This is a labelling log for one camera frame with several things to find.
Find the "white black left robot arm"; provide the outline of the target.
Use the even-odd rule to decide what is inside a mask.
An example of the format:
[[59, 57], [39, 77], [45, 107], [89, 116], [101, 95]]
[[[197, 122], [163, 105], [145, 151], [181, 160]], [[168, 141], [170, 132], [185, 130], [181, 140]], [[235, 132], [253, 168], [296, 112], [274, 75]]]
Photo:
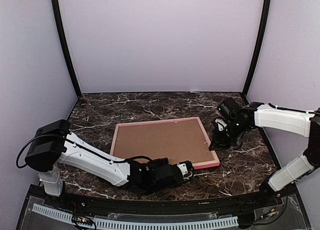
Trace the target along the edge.
[[193, 173], [190, 161], [170, 164], [168, 158], [117, 158], [83, 141], [70, 126], [69, 121], [61, 119], [38, 128], [15, 162], [19, 169], [30, 167], [37, 172], [45, 193], [60, 208], [67, 208], [71, 198], [64, 192], [59, 163], [86, 171], [139, 196], [179, 187]]

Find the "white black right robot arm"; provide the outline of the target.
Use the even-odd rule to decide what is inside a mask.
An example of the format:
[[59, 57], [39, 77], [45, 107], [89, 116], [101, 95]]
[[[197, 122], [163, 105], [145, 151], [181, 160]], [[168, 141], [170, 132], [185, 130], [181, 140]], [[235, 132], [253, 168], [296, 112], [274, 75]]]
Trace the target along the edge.
[[320, 112], [302, 111], [251, 102], [240, 106], [229, 97], [217, 107], [220, 113], [213, 121], [209, 150], [240, 147], [240, 138], [255, 128], [272, 128], [308, 138], [307, 148], [285, 167], [272, 174], [259, 187], [255, 203], [266, 207], [275, 193], [320, 167]]

